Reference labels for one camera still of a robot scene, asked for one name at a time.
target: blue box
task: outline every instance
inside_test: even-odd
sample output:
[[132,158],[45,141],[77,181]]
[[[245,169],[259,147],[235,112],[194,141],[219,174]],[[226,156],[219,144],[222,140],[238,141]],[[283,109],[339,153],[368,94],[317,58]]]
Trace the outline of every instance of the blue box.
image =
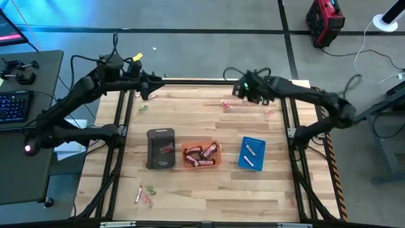
[[[253,150],[256,156],[253,156],[252,153],[246,148],[248,144],[249,147]],[[251,137],[243,137],[242,145],[240,146],[239,162],[238,166],[240,168],[247,168],[250,170],[261,171],[263,169],[263,161],[265,159],[266,152],[266,142],[260,139],[253,139]],[[249,159],[254,165],[250,164],[243,158],[244,156]]]

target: computer keyboard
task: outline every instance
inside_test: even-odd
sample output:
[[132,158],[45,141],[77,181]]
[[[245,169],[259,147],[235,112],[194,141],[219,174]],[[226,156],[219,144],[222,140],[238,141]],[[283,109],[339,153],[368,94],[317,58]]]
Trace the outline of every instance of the computer keyboard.
[[0,92],[0,124],[27,121],[32,91]]

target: red device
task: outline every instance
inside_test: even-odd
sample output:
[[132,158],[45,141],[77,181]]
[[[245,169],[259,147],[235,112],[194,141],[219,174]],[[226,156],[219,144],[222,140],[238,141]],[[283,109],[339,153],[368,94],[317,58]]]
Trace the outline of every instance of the red device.
[[314,0],[306,23],[316,48],[329,47],[344,26],[345,18],[337,0]]

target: black desk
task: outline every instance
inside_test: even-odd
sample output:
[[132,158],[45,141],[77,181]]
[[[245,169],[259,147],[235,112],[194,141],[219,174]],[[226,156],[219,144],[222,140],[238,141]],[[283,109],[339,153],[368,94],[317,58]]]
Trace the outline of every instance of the black desk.
[[[30,89],[54,94],[63,58],[62,51],[2,54],[0,58],[6,61],[20,60],[25,64],[36,60],[39,64],[39,69],[30,68],[37,74],[34,84],[20,85],[14,80],[5,80],[0,86],[0,91]],[[44,94],[34,93],[27,121],[35,119],[42,110],[48,109],[52,105],[52,100]],[[33,157],[25,156],[24,138],[19,131],[25,124],[26,122],[0,124],[0,205],[40,201],[46,195],[53,149],[42,149]]]

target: orange container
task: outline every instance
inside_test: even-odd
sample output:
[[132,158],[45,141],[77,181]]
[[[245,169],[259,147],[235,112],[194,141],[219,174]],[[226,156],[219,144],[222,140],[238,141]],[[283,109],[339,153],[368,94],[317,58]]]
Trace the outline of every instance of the orange container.
[[[188,163],[188,162],[185,160],[184,151],[185,151],[187,148],[193,148],[193,147],[196,147],[196,146],[201,146],[201,147],[202,147],[202,150],[204,151],[204,150],[208,149],[209,146],[210,146],[213,142],[216,142],[216,143],[219,145],[218,150],[217,150],[215,153],[213,153],[213,154],[209,157],[209,159],[214,159],[214,160],[215,160],[215,165],[206,165],[206,166],[204,165],[204,166],[200,166],[200,167],[193,167],[190,163]],[[183,161],[183,167],[184,167],[184,168],[210,168],[210,167],[217,167],[217,166],[221,165],[221,163],[222,163],[221,145],[220,145],[220,143],[219,143],[217,140],[204,141],[204,142],[186,142],[186,143],[183,143],[183,144],[182,144],[182,158],[183,158],[182,161]]]

